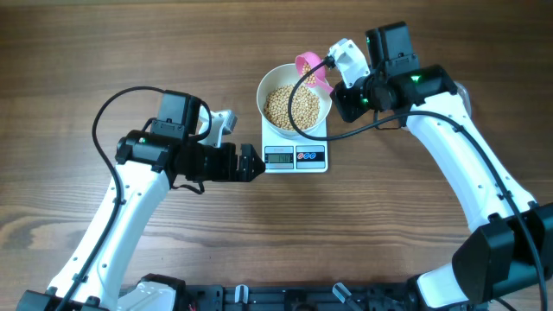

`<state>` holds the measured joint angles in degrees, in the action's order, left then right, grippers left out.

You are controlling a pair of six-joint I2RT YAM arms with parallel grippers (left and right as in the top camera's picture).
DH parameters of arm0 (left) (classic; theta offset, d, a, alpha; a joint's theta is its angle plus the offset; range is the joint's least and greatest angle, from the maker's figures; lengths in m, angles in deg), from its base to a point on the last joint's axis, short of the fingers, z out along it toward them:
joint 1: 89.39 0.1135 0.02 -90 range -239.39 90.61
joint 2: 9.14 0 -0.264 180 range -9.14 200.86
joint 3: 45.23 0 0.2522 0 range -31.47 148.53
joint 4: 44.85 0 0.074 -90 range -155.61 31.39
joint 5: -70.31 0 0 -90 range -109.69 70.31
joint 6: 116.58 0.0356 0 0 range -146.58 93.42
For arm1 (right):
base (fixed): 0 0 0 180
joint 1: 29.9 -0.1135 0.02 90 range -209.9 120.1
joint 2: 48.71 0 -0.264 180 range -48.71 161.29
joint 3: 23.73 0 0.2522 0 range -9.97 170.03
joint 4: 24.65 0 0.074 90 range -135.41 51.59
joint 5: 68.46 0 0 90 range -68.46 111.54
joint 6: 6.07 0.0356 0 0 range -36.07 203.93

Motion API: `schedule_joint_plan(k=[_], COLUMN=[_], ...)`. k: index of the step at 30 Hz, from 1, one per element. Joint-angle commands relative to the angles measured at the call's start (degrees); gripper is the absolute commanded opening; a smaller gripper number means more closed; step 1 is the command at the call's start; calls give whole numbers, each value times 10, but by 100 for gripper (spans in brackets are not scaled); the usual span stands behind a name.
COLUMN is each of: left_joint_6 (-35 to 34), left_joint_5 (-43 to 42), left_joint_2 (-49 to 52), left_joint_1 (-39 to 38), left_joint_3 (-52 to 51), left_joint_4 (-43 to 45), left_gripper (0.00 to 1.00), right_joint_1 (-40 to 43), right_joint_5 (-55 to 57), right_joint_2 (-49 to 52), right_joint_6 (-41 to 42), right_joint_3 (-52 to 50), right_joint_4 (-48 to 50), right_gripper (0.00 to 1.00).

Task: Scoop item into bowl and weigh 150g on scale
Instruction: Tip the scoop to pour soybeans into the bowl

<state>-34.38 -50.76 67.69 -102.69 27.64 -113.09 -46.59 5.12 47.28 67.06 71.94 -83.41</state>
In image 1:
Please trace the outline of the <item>pink measuring scoop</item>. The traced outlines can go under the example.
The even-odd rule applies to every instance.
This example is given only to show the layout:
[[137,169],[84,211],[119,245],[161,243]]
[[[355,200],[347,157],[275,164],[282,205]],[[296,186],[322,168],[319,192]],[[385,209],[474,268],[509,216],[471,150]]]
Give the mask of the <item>pink measuring scoop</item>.
[[[295,65],[296,71],[300,77],[306,75],[310,70],[315,68],[317,65],[322,63],[322,59],[318,54],[313,52],[305,52],[296,56]],[[315,72],[309,75],[304,81],[303,84],[309,88],[315,88],[316,86],[320,87],[326,93],[330,94],[333,88],[328,84],[326,80],[326,71],[325,67],[318,68]]]

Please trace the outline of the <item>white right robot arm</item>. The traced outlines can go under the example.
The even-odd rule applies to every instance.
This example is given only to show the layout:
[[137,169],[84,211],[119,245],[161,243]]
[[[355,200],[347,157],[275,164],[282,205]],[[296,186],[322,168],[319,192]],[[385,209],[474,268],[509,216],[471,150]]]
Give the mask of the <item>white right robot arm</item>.
[[552,277],[552,207],[507,172],[474,126],[460,87],[439,65],[422,67],[404,22],[347,39],[328,53],[341,75],[331,93],[348,123],[368,111],[397,120],[432,155],[453,188],[470,236],[449,263],[413,279],[420,308],[500,301]]

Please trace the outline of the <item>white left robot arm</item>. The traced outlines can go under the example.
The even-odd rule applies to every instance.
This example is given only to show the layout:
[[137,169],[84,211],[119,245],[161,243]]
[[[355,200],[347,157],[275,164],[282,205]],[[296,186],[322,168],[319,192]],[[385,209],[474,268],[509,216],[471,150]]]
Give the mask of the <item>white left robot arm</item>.
[[203,194],[207,181],[251,182],[265,164],[250,144],[224,143],[235,116],[210,111],[200,98],[163,90],[157,117],[122,137],[105,164],[110,186],[91,224],[62,270],[43,292],[27,290],[19,310],[193,310],[178,278],[150,274],[121,294],[124,274],[152,213],[174,189]]

